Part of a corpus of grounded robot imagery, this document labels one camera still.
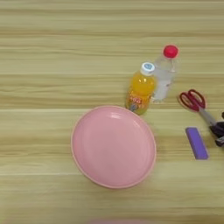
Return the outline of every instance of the white bottle cap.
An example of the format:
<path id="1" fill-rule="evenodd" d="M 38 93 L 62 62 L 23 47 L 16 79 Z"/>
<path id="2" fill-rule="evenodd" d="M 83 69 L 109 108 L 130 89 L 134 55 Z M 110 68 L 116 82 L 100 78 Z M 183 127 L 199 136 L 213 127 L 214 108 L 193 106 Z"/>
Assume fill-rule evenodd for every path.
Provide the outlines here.
<path id="1" fill-rule="evenodd" d="M 151 76 L 155 70 L 155 66 L 150 62 L 144 62 L 141 67 L 141 74 Z"/>

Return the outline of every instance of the bottle cap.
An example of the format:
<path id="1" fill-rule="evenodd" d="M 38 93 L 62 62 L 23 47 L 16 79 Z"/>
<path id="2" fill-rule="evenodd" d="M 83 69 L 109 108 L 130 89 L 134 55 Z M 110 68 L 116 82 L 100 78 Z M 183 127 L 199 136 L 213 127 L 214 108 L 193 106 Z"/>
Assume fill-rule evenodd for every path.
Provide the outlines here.
<path id="1" fill-rule="evenodd" d="M 169 59 L 174 59 L 179 53 L 179 49 L 175 45 L 167 45 L 164 48 L 164 56 Z"/>
<path id="2" fill-rule="evenodd" d="M 150 62 L 144 62 L 141 67 L 141 74 L 151 76 L 155 70 L 155 66 Z"/>

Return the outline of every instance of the plastic bottle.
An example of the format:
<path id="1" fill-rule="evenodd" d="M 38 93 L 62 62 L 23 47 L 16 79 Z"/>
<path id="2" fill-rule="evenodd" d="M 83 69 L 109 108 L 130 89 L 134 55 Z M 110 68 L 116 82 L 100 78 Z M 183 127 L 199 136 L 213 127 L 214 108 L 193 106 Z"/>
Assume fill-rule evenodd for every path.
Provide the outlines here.
<path id="1" fill-rule="evenodd" d="M 148 106 L 157 81 L 153 72 L 155 67 L 150 62 L 142 64 L 140 71 L 136 72 L 131 80 L 126 98 L 126 108 L 141 115 Z"/>
<path id="2" fill-rule="evenodd" d="M 172 80 L 176 74 L 176 61 L 179 49 L 175 45 L 167 45 L 164 53 L 156 59 L 154 65 L 157 77 L 157 88 L 152 96 L 154 102 L 161 102 L 168 94 Z"/>

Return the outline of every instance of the purple eraser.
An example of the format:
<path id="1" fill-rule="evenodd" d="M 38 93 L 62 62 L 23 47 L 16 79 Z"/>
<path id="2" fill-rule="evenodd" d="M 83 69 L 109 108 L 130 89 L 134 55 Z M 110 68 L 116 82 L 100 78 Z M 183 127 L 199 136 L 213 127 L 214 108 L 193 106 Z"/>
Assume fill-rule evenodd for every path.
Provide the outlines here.
<path id="1" fill-rule="evenodd" d="M 186 128 L 185 133 L 192 146 L 192 151 L 196 159 L 208 159 L 207 148 L 198 132 L 197 128 Z"/>

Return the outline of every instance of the black object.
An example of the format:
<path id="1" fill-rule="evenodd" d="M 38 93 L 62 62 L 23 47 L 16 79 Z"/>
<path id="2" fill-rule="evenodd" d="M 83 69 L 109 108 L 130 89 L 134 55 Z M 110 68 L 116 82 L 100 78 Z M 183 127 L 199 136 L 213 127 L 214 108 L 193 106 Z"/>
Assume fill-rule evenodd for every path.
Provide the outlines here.
<path id="1" fill-rule="evenodd" d="M 224 122 L 217 122 L 215 125 L 209 127 L 210 130 L 214 133 L 218 138 L 215 140 L 218 146 L 224 146 Z"/>

